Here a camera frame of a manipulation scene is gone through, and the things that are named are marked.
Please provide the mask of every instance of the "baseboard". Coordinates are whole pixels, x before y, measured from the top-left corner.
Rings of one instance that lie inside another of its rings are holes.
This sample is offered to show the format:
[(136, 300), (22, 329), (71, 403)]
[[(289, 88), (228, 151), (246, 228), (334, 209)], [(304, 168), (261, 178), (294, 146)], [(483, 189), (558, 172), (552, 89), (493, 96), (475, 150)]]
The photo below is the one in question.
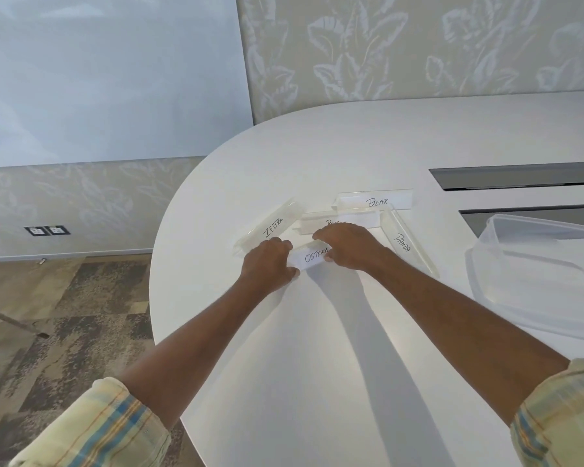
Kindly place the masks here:
[(41, 260), (41, 259), (70, 259), (75, 257), (101, 257), (106, 255), (132, 255), (151, 254), (153, 249), (121, 249), (115, 251), (94, 251), (94, 252), (65, 252), (61, 254), (38, 254), (38, 255), (10, 255), (0, 257), (0, 262), (12, 260)]

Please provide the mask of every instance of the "table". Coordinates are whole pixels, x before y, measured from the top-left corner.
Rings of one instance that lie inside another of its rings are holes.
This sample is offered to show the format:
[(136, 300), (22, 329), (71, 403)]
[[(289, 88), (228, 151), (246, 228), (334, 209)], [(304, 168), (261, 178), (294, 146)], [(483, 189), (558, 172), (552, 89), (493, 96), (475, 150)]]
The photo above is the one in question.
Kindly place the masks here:
[[(445, 192), (428, 169), (574, 161), (584, 92), (352, 102), (272, 119), (204, 159), (169, 205), (151, 266), (154, 338), (234, 282), (234, 241), (292, 196), (319, 211), (337, 192), (414, 188), (405, 220), (441, 280), (471, 296), (464, 252), (476, 237), (459, 210), (584, 204), (584, 186)], [(584, 357), (584, 341), (530, 333)], [(250, 315), (182, 422), (208, 467), (518, 465), (506, 426), (402, 306), (330, 264)]]

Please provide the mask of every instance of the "whiteboard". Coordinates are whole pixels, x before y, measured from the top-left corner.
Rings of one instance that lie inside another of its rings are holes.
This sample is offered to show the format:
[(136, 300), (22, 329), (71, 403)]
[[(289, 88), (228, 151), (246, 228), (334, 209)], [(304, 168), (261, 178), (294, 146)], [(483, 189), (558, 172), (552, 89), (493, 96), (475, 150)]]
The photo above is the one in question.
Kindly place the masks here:
[(235, 0), (0, 0), (0, 167), (202, 156), (252, 125)]

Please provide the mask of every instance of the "rolled-up sleeve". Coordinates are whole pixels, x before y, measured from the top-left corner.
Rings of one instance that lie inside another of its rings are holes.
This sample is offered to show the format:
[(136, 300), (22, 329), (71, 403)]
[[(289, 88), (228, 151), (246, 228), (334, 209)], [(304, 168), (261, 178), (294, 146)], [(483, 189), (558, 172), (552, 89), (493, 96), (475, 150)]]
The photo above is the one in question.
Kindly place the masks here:
[(576, 359), (526, 399), (511, 424), (524, 466), (584, 467), (584, 359)]
[(13, 467), (156, 467), (171, 436), (115, 378), (104, 378), (20, 452)]

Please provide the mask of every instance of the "patterned carpet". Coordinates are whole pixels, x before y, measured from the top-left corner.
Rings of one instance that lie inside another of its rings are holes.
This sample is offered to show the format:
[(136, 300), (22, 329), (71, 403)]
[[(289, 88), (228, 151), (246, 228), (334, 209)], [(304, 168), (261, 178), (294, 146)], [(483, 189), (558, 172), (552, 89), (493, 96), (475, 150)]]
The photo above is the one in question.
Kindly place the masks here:
[[(0, 466), (97, 378), (153, 346), (150, 255), (0, 263), (0, 312), (50, 335), (0, 322)], [(203, 466), (184, 428), (164, 465)]]

